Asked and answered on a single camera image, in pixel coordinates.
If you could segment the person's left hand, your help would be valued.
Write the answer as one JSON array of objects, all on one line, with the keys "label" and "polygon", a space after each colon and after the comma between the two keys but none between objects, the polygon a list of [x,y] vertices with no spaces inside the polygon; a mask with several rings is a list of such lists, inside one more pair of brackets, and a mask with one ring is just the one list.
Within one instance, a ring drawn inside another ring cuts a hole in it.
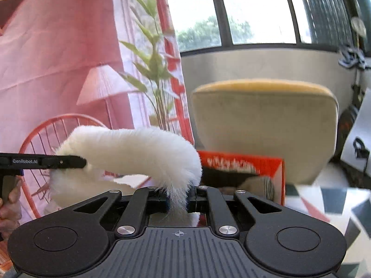
[{"label": "person's left hand", "polygon": [[12,189],[8,196],[8,201],[6,203],[1,199],[1,220],[0,220],[0,231],[3,240],[8,240],[10,235],[20,226],[21,205],[21,183],[22,181],[18,178],[16,186]]}]

